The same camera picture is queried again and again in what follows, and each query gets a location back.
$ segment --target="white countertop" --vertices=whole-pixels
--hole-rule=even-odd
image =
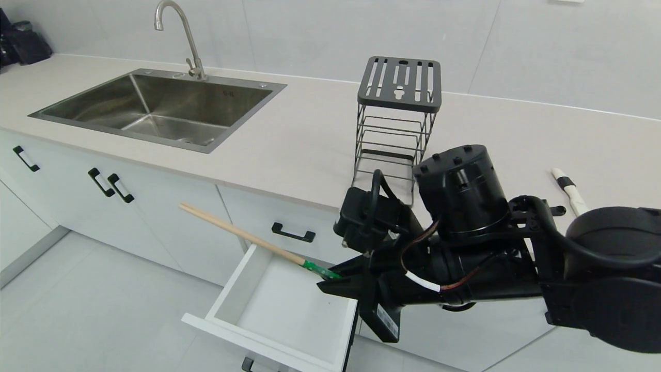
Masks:
[[[0,128],[231,187],[336,210],[353,174],[357,83],[209,69],[288,86],[212,153],[77,128],[27,115],[138,68],[183,65],[55,55],[0,74]],[[569,174],[592,208],[661,208],[661,121],[443,93],[427,155],[484,144],[509,198],[568,205],[549,170]],[[416,196],[414,210],[427,223]],[[564,230],[571,210],[557,222]]]

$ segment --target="stainless steel sink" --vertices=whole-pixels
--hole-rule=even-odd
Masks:
[[[140,69],[29,116],[208,154],[284,87]]]

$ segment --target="metal rack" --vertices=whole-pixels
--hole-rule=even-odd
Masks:
[[[411,67],[417,70],[413,79],[410,79]],[[422,161],[427,149],[441,105],[440,88],[438,62],[389,57],[369,59],[358,92],[352,185],[359,173],[371,174],[376,169],[361,168],[362,160],[401,165],[405,167],[402,168],[405,175],[396,174],[392,167],[391,171],[381,170],[386,177],[410,182],[409,204],[413,204],[415,180],[412,169]],[[409,120],[367,115],[370,106],[416,111],[422,118]]]

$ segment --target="faucet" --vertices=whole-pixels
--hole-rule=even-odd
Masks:
[[[181,9],[179,4],[172,0],[162,0],[156,6],[156,13],[154,14],[154,28],[156,31],[163,31],[163,9],[167,7],[172,7],[174,10],[176,10],[177,14],[179,14],[179,17],[181,18],[181,22],[184,24],[184,31],[186,32],[186,37],[190,45],[190,51],[193,53],[193,63],[195,63],[195,67],[193,67],[193,65],[190,63],[190,58],[186,59],[186,63],[188,63],[188,67],[190,67],[188,74],[197,77],[198,80],[206,80],[206,74],[204,73],[204,68],[202,67],[202,60],[198,55],[198,49],[195,47],[193,34],[190,33],[188,19],[186,18],[184,11]]]

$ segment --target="black cabinet handle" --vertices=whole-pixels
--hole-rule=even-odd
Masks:
[[[115,189],[115,191],[117,191],[117,194],[119,194],[119,196],[122,198],[122,200],[123,200],[126,204],[128,204],[128,203],[134,201],[136,198],[134,198],[133,195],[131,195],[131,194],[126,194],[126,195],[124,195],[124,194],[122,194],[122,192],[119,190],[119,188],[117,188],[116,183],[119,182],[119,180],[120,180],[120,176],[118,176],[117,173],[113,173],[113,174],[111,174],[111,175],[108,176],[108,182],[110,182],[110,184],[113,186],[113,188]]]
[[[311,243],[315,239],[315,236],[316,236],[316,234],[312,231],[307,231],[305,233],[305,236],[298,236],[298,235],[290,234],[288,232],[284,232],[284,231],[282,231],[282,224],[279,223],[279,222],[274,222],[273,223],[273,226],[271,226],[271,231],[273,231],[274,234],[286,236],[288,238],[293,238],[293,239],[296,239],[296,240],[302,240],[306,243]]]
[[[245,372],[253,372],[253,363],[254,360],[248,357],[243,358],[243,363],[241,364],[241,370]]]
[[[94,181],[94,183],[96,183],[96,185],[97,185],[98,188],[101,190],[101,192],[103,193],[103,195],[106,195],[107,197],[111,197],[111,196],[115,195],[115,190],[113,190],[113,189],[107,189],[107,190],[106,190],[106,189],[104,189],[103,186],[101,186],[101,184],[97,181],[97,176],[101,174],[101,172],[99,172],[97,168],[92,168],[92,169],[90,169],[89,172],[87,172],[87,174],[88,174],[89,177],[92,179],[92,181]]]
[[[33,172],[36,172],[36,171],[39,170],[39,165],[36,165],[36,164],[34,164],[34,165],[30,165],[30,164],[28,164],[28,162],[26,162],[25,159],[23,159],[23,157],[20,155],[20,153],[24,151],[22,147],[20,147],[20,146],[16,146],[16,147],[14,147],[13,150],[14,150],[14,153],[16,153],[16,156],[19,157],[19,159],[23,162],[23,164],[25,164],[25,166],[26,166],[29,170],[31,170],[31,171],[33,171]]]

